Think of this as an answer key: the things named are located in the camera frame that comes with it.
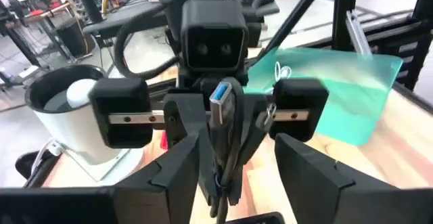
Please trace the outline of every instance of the gray floor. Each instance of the gray floor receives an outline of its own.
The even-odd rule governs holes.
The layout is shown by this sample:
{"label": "gray floor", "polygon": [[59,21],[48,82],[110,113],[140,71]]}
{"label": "gray floor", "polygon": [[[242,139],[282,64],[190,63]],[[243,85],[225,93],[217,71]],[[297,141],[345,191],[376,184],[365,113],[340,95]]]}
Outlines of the gray floor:
{"label": "gray floor", "polygon": [[[299,0],[277,0],[281,12],[265,18],[269,29],[262,35],[265,44],[279,28],[286,16]],[[360,19],[372,18],[390,12],[411,9],[416,0],[357,0],[358,14],[362,14]],[[331,35],[332,26],[327,25],[315,30],[305,31],[305,28],[332,21],[332,0],[316,0],[301,21],[296,25],[295,34],[289,36],[283,43],[284,46],[300,45],[309,41]],[[48,42],[47,38],[33,28],[29,34],[30,42],[34,43],[35,49],[40,49],[43,44]],[[112,63],[107,49],[101,51],[93,50],[93,57],[83,61],[85,64],[95,64],[107,69]],[[28,62],[20,54],[19,50],[9,40],[8,37],[0,39],[0,67],[6,68],[11,72],[23,70]],[[126,60],[131,70],[139,72],[154,68],[161,62],[172,56],[168,45],[164,42],[162,29],[139,32],[134,35],[125,51]],[[64,66],[67,61],[58,54],[46,58],[47,62],[53,66]],[[419,82],[415,92],[433,103],[433,93],[431,89],[431,74],[433,73],[433,61],[430,56],[421,72]],[[113,70],[110,76],[119,77],[119,73]],[[0,93],[1,103],[9,103],[8,100],[22,101],[23,90],[15,89],[8,93],[9,99]],[[3,139],[0,143],[0,187],[20,187],[25,180],[14,169],[14,162],[23,153],[39,149],[49,138],[49,133],[39,122],[37,117],[27,107],[18,108],[0,114],[0,136]]]}

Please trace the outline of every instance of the translucent green sheet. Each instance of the translucent green sheet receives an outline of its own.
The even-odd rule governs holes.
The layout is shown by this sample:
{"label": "translucent green sheet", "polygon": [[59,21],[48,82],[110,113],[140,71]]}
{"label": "translucent green sheet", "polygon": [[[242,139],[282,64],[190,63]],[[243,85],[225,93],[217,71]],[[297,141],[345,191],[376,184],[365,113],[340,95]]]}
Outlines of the translucent green sheet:
{"label": "translucent green sheet", "polygon": [[352,145],[367,143],[400,70],[402,59],[353,52],[294,47],[274,49],[248,71],[246,93],[269,93],[275,63],[289,66],[290,78],[318,78],[329,97],[316,132]]}

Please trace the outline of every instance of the white cable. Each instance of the white cable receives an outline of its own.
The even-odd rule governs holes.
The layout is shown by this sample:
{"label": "white cable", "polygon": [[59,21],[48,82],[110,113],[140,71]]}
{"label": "white cable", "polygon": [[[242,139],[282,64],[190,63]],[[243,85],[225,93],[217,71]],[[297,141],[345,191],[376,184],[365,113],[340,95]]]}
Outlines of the white cable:
{"label": "white cable", "polygon": [[[280,79],[288,79],[292,75],[292,69],[289,66],[281,67],[279,62],[275,63],[274,69],[275,82],[278,82]],[[271,93],[273,91],[273,87],[269,88],[266,92]]]}
{"label": "white cable", "polygon": [[32,164],[31,174],[35,173],[37,167],[42,162],[42,156],[45,151],[48,150],[54,156],[59,156],[62,152],[64,152],[64,148],[61,144],[59,144],[54,138],[48,139],[48,142],[39,150],[36,155],[35,161]]}

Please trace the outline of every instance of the floor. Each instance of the floor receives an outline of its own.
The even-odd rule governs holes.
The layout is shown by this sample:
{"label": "floor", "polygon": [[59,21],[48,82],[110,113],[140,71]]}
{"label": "floor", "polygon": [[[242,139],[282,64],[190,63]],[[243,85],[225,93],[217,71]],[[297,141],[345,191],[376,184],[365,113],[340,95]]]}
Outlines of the floor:
{"label": "floor", "polygon": [[[263,45],[272,37],[279,28],[286,16],[291,12],[299,0],[277,0],[280,13],[265,18],[269,29],[264,32],[261,39]],[[416,0],[357,0],[357,13],[360,20],[368,19],[390,12],[412,9]],[[316,0],[310,7],[301,21],[296,25],[294,34],[289,36],[283,46],[300,45],[309,41],[331,35],[333,0]],[[314,30],[309,27],[320,26]],[[31,30],[22,30],[34,49],[41,49],[48,43],[45,35],[40,33],[36,27]],[[107,49],[99,50],[95,48],[93,56],[82,61],[83,64],[94,64],[108,69],[112,64],[110,54]],[[147,30],[136,33],[126,48],[126,61],[132,71],[144,71],[158,66],[161,62],[172,56],[170,47],[164,41],[163,30]],[[419,77],[419,82],[415,88],[416,94],[424,97],[433,103],[432,87],[430,86],[431,74],[433,73],[433,57],[430,56],[424,65]],[[67,65],[67,60],[59,54],[52,54],[49,58],[44,58],[41,62],[46,62],[53,67]],[[28,61],[19,52],[18,48],[9,40],[9,37],[0,38],[0,69],[4,68],[12,74],[16,74],[28,66]],[[111,77],[120,77],[116,69],[110,74]],[[22,104],[24,91],[22,89],[12,89],[7,95],[0,93],[0,107],[4,104],[16,106]],[[0,187],[20,187],[25,179],[15,170],[16,159],[27,152],[38,150],[49,139],[50,134],[39,122],[39,119],[27,107],[20,107],[8,110],[0,114],[0,135],[3,138],[0,143]]]}

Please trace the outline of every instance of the green plastic folder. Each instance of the green plastic folder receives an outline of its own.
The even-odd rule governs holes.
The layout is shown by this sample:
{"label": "green plastic folder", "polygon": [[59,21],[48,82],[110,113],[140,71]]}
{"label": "green plastic folder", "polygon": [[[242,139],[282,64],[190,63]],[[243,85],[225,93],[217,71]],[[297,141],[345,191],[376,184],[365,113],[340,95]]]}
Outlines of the green plastic folder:
{"label": "green plastic folder", "polygon": [[288,66],[290,78],[318,78],[329,91],[316,133],[352,145],[369,141],[403,60],[390,55],[294,47],[274,49],[248,71],[246,93],[269,93],[275,63]]}

